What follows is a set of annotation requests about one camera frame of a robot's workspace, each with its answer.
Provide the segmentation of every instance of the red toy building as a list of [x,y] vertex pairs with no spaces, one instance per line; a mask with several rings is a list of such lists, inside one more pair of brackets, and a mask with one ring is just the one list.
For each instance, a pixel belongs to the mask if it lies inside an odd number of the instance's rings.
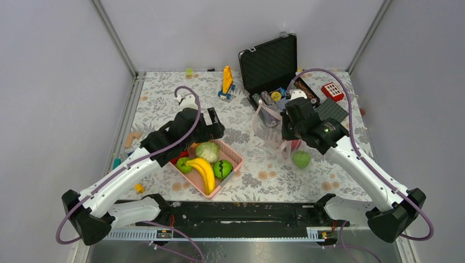
[[328,98],[334,101],[340,101],[344,98],[344,93],[334,84],[334,82],[328,83],[321,88],[321,91]]

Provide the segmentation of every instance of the yellow block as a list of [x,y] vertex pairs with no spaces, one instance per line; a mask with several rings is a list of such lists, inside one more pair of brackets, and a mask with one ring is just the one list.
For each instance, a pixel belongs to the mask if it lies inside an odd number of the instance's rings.
[[233,74],[231,73],[231,68],[229,66],[224,67],[223,70],[223,93],[228,93],[229,87],[233,83]]
[[144,187],[143,187],[141,184],[136,184],[136,185],[134,186],[134,188],[135,188],[135,190],[136,190],[138,193],[143,193],[143,192],[145,192],[145,189],[144,189]]

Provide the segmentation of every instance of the yellow toy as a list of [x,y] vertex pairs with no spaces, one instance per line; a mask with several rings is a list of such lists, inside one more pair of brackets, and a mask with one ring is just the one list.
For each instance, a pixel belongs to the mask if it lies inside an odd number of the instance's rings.
[[228,94],[229,90],[234,90],[236,88],[236,85],[233,84],[232,75],[231,68],[226,66],[223,70],[223,88],[218,92],[218,97],[222,100],[230,99],[231,94]]
[[144,187],[143,187],[141,184],[136,184],[136,185],[134,186],[134,188],[135,188],[136,192],[138,192],[138,193],[143,193],[143,192],[145,192],[145,189],[144,189]]

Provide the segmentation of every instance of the red fruit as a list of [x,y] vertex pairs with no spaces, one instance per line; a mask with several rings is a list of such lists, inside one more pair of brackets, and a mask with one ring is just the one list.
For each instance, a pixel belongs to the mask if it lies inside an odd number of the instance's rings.
[[170,162],[171,162],[172,164],[176,165],[177,161],[178,161],[180,158],[183,158],[183,157],[189,157],[188,151],[182,152],[180,156],[178,156],[178,157],[175,158],[175,159],[172,159]]
[[294,151],[295,149],[298,149],[301,144],[302,144],[301,140],[293,140],[292,144],[291,144],[291,151]]

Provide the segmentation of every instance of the metal floor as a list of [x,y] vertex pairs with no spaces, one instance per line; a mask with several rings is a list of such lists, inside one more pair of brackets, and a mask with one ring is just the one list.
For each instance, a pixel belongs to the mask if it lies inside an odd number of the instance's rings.
[[[377,254],[383,262],[402,262],[396,243],[386,243],[377,238],[370,230],[344,230],[346,244],[359,245]],[[343,248],[321,249],[315,243],[304,242],[198,242],[208,263],[294,263],[294,262],[352,262]],[[188,256],[200,258],[189,242],[171,242],[167,248],[182,251]],[[352,254],[363,263],[378,262],[369,253],[350,249]],[[87,263],[185,263],[190,260],[180,256],[154,250],[148,242],[106,241],[91,246]]]

